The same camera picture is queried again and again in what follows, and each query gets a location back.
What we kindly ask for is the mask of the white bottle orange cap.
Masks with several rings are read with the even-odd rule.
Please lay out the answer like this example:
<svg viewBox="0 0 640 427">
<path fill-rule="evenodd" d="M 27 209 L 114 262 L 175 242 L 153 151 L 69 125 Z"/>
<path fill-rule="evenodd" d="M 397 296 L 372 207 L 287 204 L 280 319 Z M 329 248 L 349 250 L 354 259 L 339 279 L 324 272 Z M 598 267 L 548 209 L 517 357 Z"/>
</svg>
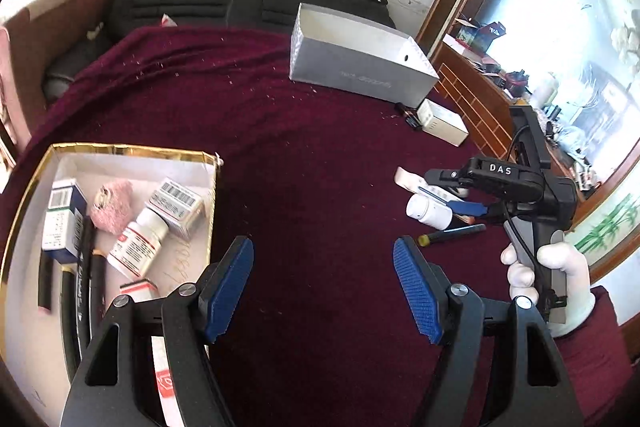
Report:
<svg viewBox="0 0 640 427">
<path fill-rule="evenodd" d="M 448 206 L 420 194 L 414 194 L 409 198 L 406 215 L 438 231 L 446 230 L 452 221 L 452 210 Z"/>
</svg>

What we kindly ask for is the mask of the black marker yellow cap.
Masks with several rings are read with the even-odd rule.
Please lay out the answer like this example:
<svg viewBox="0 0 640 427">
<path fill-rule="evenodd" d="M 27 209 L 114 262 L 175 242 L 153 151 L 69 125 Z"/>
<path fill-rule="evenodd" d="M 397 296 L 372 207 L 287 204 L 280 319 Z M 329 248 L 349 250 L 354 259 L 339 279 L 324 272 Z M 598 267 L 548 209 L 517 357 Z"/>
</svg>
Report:
<svg viewBox="0 0 640 427">
<path fill-rule="evenodd" d="M 437 231 L 430 234 L 422 234 L 416 239 L 416 241 L 419 246 L 427 247 L 436 243 L 449 242 L 454 239 L 460 239 L 460 237 L 474 235 L 485 231 L 486 225 L 484 225 L 484 223 L 479 223 L 478 225 L 467 225 L 466 227 Z"/>
</svg>

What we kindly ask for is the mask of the white blue ointment box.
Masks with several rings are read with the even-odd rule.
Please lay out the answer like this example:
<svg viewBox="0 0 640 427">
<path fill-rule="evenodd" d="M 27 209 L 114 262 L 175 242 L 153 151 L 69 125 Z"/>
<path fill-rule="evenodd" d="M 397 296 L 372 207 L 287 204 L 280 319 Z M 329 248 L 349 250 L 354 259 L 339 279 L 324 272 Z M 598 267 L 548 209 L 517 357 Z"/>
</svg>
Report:
<svg viewBox="0 0 640 427">
<path fill-rule="evenodd" d="M 428 184 L 423 176 L 419 176 L 401 167 L 396 169 L 394 181 L 398 186 L 412 194 L 428 195 L 433 198 L 439 198 L 443 202 L 463 200 L 469 195 L 469 192 L 466 190 L 463 190 L 462 194 L 459 194 L 455 191 L 446 190 L 446 188 Z"/>
</svg>

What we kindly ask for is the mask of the black marker purple cap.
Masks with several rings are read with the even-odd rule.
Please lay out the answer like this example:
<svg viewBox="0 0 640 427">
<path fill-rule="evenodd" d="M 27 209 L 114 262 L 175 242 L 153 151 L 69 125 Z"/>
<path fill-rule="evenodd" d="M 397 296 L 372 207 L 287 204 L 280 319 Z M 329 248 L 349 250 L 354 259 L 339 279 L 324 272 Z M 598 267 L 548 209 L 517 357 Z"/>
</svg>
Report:
<svg viewBox="0 0 640 427">
<path fill-rule="evenodd" d="M 89 287 L 94 234 L 96 229 L 87 216 L 82 228 L 76 273 L 76 327 L 80 355 L 84 355 L 90 343 Z"/>
</svg>

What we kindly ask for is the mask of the black marker pink cap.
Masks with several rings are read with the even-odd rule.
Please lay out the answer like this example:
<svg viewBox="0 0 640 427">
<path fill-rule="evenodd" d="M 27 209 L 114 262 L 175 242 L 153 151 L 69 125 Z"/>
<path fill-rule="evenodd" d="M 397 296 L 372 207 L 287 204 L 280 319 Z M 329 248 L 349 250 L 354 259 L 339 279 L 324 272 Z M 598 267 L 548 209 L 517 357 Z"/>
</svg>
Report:
<svg viewBox="0 0 640 427">
<path fill-rule="evenodd" d="M 50 313 L 52 307 L 53 259 L 44 251 L 40 254 L 38 270 L 38 308 Z"/>
</svg>

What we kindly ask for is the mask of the white barcode medicine box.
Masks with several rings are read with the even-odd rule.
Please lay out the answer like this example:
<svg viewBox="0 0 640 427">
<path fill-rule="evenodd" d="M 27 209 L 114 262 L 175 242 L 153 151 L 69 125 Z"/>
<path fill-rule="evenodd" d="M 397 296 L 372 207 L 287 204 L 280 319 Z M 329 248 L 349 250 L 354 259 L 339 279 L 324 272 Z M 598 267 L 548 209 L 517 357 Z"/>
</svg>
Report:
<svg viewBox="0 0 640 427">
<path fill-rule="evenodd" d="M 154 188 L 145 207 L 157 213 L 172 234 L 186 241 L 192 239 L 204 217 L 203 197 L 169 178 Z"/>
</svg>

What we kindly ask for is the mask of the small white cardboard box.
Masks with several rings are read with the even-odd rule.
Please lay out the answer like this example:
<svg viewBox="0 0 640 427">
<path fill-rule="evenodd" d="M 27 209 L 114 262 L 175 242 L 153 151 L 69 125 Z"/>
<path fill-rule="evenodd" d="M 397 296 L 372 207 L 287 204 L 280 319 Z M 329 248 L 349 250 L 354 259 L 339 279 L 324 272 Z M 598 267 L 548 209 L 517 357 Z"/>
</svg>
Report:
<svg viewBox="0 0 640 427">
<path fill-rule="evenodd" d="M 453 146 L 460 146 L 469 135 L 462 118 L 452 110 L 424 98 L 416 110 L 422 130 Z"/>
</svg>

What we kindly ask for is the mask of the white red-label pill bottle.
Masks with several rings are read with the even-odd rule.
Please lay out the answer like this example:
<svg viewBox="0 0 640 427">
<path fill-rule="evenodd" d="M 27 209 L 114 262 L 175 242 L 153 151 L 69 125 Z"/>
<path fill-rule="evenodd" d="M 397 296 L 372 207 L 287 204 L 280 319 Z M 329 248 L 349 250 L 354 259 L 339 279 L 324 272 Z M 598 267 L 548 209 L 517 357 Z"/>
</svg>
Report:
<svg viewBox="0 0 640 427">
<path fill-rule="evenodd" d="M 130 282 L 144 279 L 168 231 L 167 223 L 157 213 L 143 208 L 119 234 L 107 262 Z"/>
</svg>

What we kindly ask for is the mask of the maroon velvet bed cover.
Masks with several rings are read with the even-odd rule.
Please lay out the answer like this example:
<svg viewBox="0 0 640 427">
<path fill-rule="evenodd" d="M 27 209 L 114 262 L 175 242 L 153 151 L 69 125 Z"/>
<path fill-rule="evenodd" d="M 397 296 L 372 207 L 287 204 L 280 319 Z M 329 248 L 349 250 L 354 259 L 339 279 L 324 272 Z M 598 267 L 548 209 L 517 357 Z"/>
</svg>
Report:
<svg viewBox="0 0 640 427">
<path fill-rule="evenodd" d="M 414 132 L 390 104 L 294 82 L 290 39 L 145 27 L 86 68 L 25 150 L 1 197 L 9 230 L 54 143 L 217 153 L 214 255 L 250 237 L 255 263 L 210 350 L 240 426 L 407 426 L 438 350 L 393 267 L 405 213 L 398 168 L 456 169 L 475 153 Z"/>
</svg>

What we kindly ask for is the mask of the wooden window sill shelf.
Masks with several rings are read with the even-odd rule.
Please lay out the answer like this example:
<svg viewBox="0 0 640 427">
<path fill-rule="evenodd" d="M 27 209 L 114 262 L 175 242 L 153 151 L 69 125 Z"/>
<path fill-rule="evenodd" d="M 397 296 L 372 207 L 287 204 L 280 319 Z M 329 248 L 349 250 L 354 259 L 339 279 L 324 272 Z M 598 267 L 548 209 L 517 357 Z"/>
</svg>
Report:
<svg viewBox="0 0 640 427">
<path fill-rule="evenodd" d="M 506 153 L 512 138 L 508 97 L 448 43 L 436 46 L 432 65 L 439 75 L 435 91 L 462 117 L 473 143 L 484 153 Z M 578 196 L 574 225 L 594 213 L 630 175 L 639 161 L 639 140 L 623 160 L 593 195 Z"/>
</svg>

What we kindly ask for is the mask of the small black bottle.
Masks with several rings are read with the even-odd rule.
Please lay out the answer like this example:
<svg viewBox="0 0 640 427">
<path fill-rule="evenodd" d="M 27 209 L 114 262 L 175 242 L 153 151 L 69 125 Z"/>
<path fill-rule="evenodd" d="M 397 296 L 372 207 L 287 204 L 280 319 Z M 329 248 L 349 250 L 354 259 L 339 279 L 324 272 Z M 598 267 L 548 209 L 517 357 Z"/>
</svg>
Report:
<svg viewBox="0 0 640 427">
<path fill-rule="evenodd" d="M 394 105 L 394 109 L 396 110 L 396 113 L 402 118 L 403 121 L 405 121 L 406 124 L 408 124 L 408 126 L 412 130 L 422 129 L 420 118 L 413 108 L 405 106 L 405 104 L 402 104 L 402 103 L 396 103 Z"/>
</svg>

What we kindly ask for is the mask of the blue white medicine box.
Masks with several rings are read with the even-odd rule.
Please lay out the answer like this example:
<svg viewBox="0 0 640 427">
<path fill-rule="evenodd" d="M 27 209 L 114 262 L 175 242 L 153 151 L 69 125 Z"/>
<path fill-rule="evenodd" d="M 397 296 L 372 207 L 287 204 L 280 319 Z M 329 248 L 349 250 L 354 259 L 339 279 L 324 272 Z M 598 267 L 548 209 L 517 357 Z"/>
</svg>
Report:
<svg viewBox="0 0 640 427">
<path fill-rule="evenodd" d="M 87 199 L 75 178 L 53 182 L 43 221 L 43 254 L 70 265 L 79 257 Z"/>
</svg>

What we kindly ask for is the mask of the grey shoe box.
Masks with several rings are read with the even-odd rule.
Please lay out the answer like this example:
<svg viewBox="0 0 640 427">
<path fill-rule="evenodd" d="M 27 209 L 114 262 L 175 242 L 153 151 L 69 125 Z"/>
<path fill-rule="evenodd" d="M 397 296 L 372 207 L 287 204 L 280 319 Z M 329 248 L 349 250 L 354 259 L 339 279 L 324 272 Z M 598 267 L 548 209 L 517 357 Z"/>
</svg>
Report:
<svg viewBox="0 0 640 427">
<path fill-rule="evenodd" d="M 288 78 L 416 107 L 438 81 L 411 36 L 363 17 L 302 3 Z"/>
</svg>

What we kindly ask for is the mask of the black leather sofa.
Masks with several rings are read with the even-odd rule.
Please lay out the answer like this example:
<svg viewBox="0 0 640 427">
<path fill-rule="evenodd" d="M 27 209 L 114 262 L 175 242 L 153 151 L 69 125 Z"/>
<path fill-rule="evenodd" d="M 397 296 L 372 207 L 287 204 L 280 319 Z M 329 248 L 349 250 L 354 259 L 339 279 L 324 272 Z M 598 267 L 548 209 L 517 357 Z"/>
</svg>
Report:
<svg viewBox="0 0 640 427">
<path fill-rule="evenodd" d="M 42 91 L 48 104 L 59 98 L 88 65 L 140 27 L 156 26 L 163 16 L 179 25 L 291 31 L 302 3 L 394 27 L 387 0 L 107 0 L 98 34 L 83 38 L 46 69 Z"/>
</svg>

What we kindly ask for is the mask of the pink fuzzy keychain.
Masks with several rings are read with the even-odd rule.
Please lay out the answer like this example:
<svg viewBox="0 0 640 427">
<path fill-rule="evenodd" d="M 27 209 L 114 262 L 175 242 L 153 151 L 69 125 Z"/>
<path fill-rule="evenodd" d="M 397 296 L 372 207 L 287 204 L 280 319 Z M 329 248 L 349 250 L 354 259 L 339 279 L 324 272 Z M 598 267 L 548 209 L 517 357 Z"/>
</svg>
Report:
<svg viewBox="0 0 640 427">
<path fill-rule="evenodd" d="M 116 180 L 103 184 L 96 193 L 90 209 L 93 225 L 112 235 L 122 233 L 134 215 L 131 202 L 130 181 Z"/>
</svg>

